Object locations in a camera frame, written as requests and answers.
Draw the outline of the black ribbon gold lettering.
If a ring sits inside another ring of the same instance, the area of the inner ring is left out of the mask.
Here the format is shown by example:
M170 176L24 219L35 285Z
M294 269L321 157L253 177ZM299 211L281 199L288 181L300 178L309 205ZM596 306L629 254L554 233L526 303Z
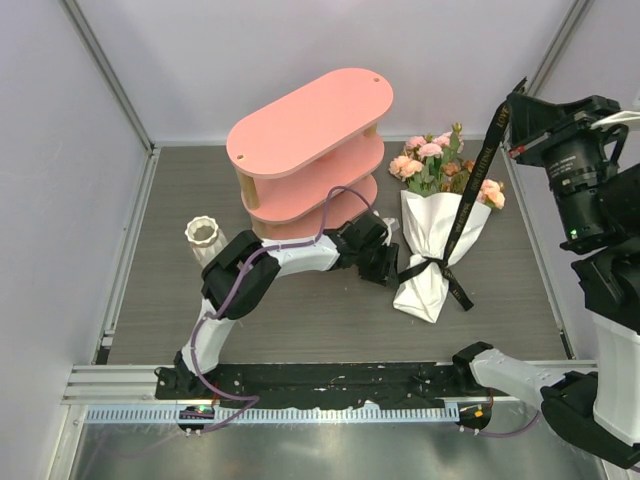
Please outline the black ribbon gold lettering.
M474 303L468 297L452 273L449 267L449 260L462 236L464 227L471 215L473 205L476 203L477 194L481 190L482 182L486 179L489 167L504 137L509 122L509 116L509 108L507 107L506 102L503 102L494 113L486 132L482 148L476 158L475 165L470 173L465 189L463 190L452 227L444 246L442 258L424 257L417 265L411 266L398 274L400 284L404 284L410 279L417 277L430 265L436 265L444 279L448 281L448 291L458 301L461 307L465 311L468 311L474 306Z

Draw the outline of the white wrapping paper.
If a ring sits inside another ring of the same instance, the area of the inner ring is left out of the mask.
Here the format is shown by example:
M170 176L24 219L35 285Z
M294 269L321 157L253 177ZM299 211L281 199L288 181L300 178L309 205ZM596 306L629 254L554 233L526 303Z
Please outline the white wrapping paper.
M445 247L454 226L461 196L437 193L423 197L409 190L401 192L402 232L410 250L409 267L417 267L428 259L433 261L411 278L402 281L396 291L393 307L426 322L437 321L449 292L438 260L456 264L479 238L491 209L476 201L453 252Z

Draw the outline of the pink artificial flower bouquet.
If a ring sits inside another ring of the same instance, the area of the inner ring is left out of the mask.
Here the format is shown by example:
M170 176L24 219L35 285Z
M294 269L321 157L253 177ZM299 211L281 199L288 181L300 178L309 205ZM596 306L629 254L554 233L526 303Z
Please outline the pink artificial flower bouquet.
M475 166L474 161L461 157L462 129L460 123L454 123L450 131L440 135L410 137L401 154L390 162L389 173L422 197L436 193L462 195Z

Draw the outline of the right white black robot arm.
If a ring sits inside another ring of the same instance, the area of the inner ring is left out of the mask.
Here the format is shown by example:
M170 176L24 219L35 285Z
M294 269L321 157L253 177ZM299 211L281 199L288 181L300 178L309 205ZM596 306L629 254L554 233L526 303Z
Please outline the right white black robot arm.
M564 441L623 469L639 466L639 170L619 158L632 113L590 96L554 104L516 86L496 111L468 189L501 140L518 164L544 169L564 229L563 249L594 314L599 357L589 373L545 369L485 342L453 358L457 391L509 394L536 408Z

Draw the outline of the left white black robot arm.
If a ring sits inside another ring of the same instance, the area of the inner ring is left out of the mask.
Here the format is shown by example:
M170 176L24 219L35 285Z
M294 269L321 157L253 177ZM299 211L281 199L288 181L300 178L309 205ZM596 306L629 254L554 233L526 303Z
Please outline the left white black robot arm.
M166 385L193 399L205 397L234 324L281 277L355 267L361 279L396 288L399 245L392 234L397 228L396 219L367 211L307 238L266 240L250 230L238 234L203 269L199 318L176 354Z

